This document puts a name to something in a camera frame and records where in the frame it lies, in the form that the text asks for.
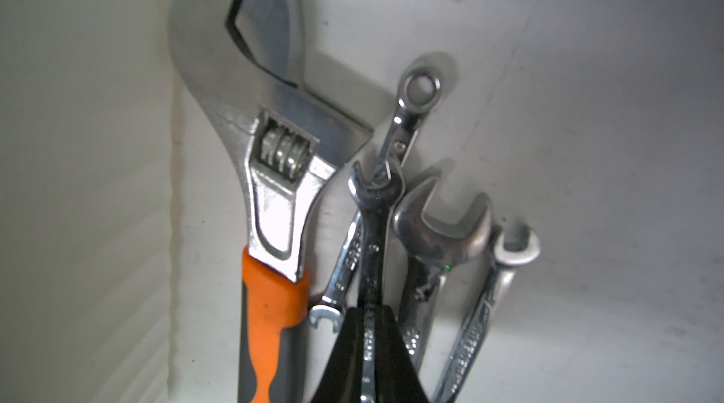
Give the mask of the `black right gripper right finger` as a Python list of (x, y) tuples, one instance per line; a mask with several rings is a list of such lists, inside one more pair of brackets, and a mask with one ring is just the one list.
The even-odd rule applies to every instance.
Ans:
[(391, 308), (375, 308), (374, 380), (377, 402), (428, 402)]

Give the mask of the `orange handled adjustable wrench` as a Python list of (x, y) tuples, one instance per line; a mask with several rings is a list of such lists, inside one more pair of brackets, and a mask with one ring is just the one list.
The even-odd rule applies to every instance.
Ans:
[(247, 214), (237, 399), (298, 402), (310, 216), (373, 132), (305, 86), (301, 0), (173, 0), (173, 64), (220, 137)]

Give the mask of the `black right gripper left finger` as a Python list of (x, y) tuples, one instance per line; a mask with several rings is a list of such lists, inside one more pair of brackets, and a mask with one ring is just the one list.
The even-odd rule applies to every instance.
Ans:
[(346, 314), (324, 374), (311, 402), (354, 403), (360, 401), (364, 321), (361, 310)]

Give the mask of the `thin silver wrench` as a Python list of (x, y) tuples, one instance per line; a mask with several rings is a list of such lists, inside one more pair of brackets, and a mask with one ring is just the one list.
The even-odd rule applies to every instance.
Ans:
[(483, 289), (469, 310), (432, 397), (434, 402), (454, 402), (484, 346), (496, 309), (508, 293), (517, 271), (541, 254), (541, 242), (534, 229), (526, 226), (522, 239), (507, 248), (505, 230), (497, 229), (489, 247), (490, 265)]

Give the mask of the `silver wrench crosswise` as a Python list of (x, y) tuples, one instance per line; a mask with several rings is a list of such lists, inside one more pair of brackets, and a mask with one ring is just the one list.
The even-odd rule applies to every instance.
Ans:
[[(374, 182), (380, 182), (386, 176), (385, 162), (390, 156), (405, 163), (418, 130), (442, 99), (442, 85), (443, 75), (436, 67), (413, 67), (402, 76), (397, 89), (397, 107), (374, 165)], [(313, 328), (327, 320), (332, 323), (334, 333), (341, 329), (347, 310), (347, 292), (359, 262), (361, 235), (360, 215), (356, 215), (331, 278), (322, 296), (308, 311), (307, 319)]]

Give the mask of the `white plastic storage tray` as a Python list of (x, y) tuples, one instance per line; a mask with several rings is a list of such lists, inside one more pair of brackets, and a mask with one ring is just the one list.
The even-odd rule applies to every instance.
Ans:
[(1, 398), (162, 402), (173, 70), (156, 0), (1, 0)]

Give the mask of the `silver end wrench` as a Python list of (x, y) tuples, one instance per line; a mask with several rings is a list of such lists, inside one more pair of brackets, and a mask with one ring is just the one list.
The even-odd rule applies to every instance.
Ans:
[(398, 326), (416, 371), (422, 366), (436, 313), (437, 300), (448, 275), (480, 256), (492, 232), (492, 202), (480, 193), (456, 224), (427, 220), (426, 210), (439, 184), (430, 175), (409, 190), (392, 221), (407, 255), (407, 273)]

